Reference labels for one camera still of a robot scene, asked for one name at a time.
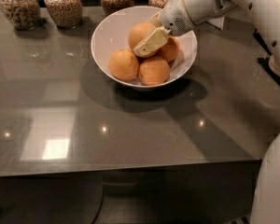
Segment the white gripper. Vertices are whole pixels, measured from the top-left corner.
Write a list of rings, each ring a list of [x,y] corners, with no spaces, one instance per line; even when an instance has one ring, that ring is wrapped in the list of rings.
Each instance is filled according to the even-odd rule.
[[[151,16],[147,21],[157,28],[153,28],[133,52],[139,57],[148,57],[166,45],[170,35],[181,36],[192,31],[195,24],[189,14],[191,3],[192,0],[170,0],[161,11]]]

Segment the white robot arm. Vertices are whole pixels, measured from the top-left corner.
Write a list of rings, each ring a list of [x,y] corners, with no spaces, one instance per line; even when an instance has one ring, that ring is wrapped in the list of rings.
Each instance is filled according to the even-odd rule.
[[[149,20],[155,28],[133,51],[140,57],[211,19],[240,7],[271,49],[269,67],[280,76],[280,0],[171,0]],[[280,224],[280,134],[270,144],[259,170],[250,224]]]

